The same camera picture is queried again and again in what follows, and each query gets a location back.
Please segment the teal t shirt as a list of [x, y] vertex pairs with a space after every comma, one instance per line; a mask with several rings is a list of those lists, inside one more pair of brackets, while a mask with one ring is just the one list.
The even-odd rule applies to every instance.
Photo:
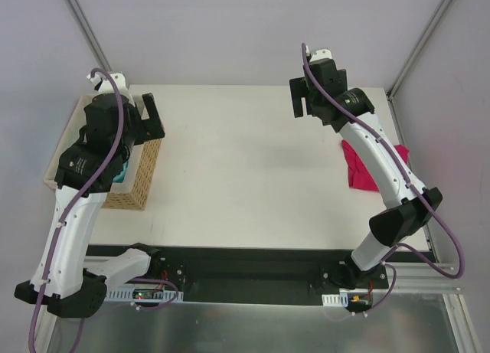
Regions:
[[123, 166], [122, 166], [122, 171], [117, 176], [114, 177], [113, 183], [123, 183], [124, 182], [128, 167], [129, 167], [129, 162], [128, 161], [124, 162]]

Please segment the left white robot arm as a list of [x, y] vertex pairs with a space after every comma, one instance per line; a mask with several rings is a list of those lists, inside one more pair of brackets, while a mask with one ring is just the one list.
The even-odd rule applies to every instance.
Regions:
[[56, 245], [45, 247], [36, 273], [15, 288], [17, 299], [41, 302], [61, 318], [89, 318], [108, 292], [134, 278], [154, 283], [163, 275], [162, 253], [141, 243], [101, 266], [83, 265], [100, 208], [132, 148], [165, 136], [152, 94], [136, 101], [124, 97], [122, 103], [122, 138], [111, 162], [88, 189], [83, 186], [103, 163], [116, 137], [118, 108], [112, 93], [94, 96], [83, 108], [86, 122], [77, 140], [61, 153], [54, 176], [56, 205], [49, 240]]

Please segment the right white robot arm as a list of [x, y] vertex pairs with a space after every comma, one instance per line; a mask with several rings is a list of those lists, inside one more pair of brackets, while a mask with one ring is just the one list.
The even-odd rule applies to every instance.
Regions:
[[415, 234], [432, 217], [443, 196], [428, 189], [409, 169], [384, 135], [366, 93], [347, 86], [345, 70], [330, 57], [307, 57], [304, 77], [289, 82], [295, 117], [314, 116], [353, 148], [381, 193], [385, 210], [369, 220], [369, 234], [345, 261], [329, 273], [346, 289], [365, 285], [395, 245]]

